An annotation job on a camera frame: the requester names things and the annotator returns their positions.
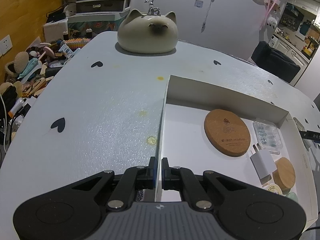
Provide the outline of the white shallow cardboard box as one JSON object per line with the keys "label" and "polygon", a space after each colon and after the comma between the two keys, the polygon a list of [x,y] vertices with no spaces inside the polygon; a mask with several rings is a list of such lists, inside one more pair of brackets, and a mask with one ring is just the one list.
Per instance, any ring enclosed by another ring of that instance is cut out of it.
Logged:
{"label": "white shallow cardboard box", "polygon": [[159,155],[195,174],[213,170],[296,200],[306,226],[318,202],[305,145],[291,114],[272,103],[185,77],[169,77]]}

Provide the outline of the clear plastic pill blister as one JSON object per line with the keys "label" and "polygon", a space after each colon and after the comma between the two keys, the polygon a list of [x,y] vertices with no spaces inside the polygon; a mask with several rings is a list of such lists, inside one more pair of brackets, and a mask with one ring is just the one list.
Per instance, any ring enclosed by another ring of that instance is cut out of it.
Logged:
{"label": "clear plastic pill blister", "polygon": [[253,128],[261,148],[267,149],[272,154],[280,155],[283,143],[277,126],[272,122],[257,118],[253,122]]}

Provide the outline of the round bamboo lid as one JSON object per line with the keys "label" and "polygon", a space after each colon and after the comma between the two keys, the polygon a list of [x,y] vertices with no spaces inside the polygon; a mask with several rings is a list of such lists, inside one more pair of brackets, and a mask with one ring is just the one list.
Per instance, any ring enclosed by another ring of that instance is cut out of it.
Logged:
{"label": "round bamboo lid", "polygon": [[275,164],[277,169],[272,173],[274,183],[282,191],[289,191],[296,183],[296,173],[291,161],[285,157],[281,157]]}

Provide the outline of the pale green round lid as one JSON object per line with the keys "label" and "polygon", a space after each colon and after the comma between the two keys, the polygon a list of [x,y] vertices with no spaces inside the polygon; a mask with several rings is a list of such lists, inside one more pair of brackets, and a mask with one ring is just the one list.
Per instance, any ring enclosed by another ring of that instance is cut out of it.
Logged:
{"label": "pale green round lid", "polygon": [[291,200],[299,203],[298,196],[294,192],[289,192],[288,194],[286,194],[285,197],[290,198]]}

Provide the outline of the round cream patterned tin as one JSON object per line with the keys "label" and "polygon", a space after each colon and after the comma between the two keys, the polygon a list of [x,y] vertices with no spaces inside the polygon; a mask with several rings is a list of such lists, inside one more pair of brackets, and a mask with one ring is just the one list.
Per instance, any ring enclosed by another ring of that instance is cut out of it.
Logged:
{"label": "round cream patterned tin", "polygon": [[275,183],[266,183],[263,185],[263,189],[275,194],[283,195],[282,189]]}

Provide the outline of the round cork coaster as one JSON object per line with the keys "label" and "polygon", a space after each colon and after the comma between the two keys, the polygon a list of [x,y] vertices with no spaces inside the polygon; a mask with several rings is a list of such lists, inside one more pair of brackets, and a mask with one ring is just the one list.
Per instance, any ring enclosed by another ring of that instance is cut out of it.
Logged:
{"label": "round cork coaster", "polygon": [[251,135],[243,120],[223,109],[214,109],[206,115],[204,131],[210,143],[230,157],[244,155],[251,144]]}

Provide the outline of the black fabric chair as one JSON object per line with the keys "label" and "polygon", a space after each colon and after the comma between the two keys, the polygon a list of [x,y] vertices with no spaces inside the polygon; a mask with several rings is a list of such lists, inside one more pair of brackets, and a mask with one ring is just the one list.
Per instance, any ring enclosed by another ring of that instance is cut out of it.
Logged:
{"label": "black fabric chair", "polygon": [[274,49],[265,41],[260,41],[251,56],[261,69],[290,83],[300,71],[300,66],[281,51]]}

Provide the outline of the cream ceramic cat figurine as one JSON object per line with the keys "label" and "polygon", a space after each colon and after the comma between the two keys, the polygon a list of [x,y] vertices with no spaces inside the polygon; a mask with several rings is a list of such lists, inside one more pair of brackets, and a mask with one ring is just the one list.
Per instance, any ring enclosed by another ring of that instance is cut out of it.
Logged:
{"label": "cream ceramic cat figurine", "polygon": [[147,15],[132,9],[120,24],[117,39],[121,48],[132,53],[170,52],[178,42],[176,14]]}

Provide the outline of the silver metal ornament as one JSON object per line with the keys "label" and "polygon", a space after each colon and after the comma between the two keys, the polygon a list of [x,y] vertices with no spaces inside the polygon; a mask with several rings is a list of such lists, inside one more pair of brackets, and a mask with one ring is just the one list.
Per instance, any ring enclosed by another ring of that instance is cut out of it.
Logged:
{"label": "silver metal ornament", "polygon": [[156,6],[154,5],[154,1],[155,1],[155,0],[145,0],[144,3],[148,3],[148,6],[149,6],[147,15],[150,15],[150,16],[160,16],[160,15],[161,15],[160,9],[159,9],[159,7],[156,7]]}

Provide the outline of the white usb wall charger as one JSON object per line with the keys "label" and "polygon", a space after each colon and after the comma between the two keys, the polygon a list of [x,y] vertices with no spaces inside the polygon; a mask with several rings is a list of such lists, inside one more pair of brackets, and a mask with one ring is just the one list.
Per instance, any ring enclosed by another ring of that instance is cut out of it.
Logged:
{"label": "white usb wall charger", "polygon": [[260,180],[270,176],[277,170],[276,164],[267,149],[262,149],[258,144],[253,145],[254,152],[250,156],[251,162]]}

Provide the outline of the white wall power socket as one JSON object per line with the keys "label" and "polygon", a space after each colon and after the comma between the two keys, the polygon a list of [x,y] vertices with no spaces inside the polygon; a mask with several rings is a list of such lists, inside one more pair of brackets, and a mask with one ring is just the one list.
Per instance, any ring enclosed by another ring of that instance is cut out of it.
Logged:
{"label": "white wall power socket", "polygon": [[5,55],[12,48],[12,42],[10,35],[7,35],[2,40],[0,40],[0,50],[1,54]]}

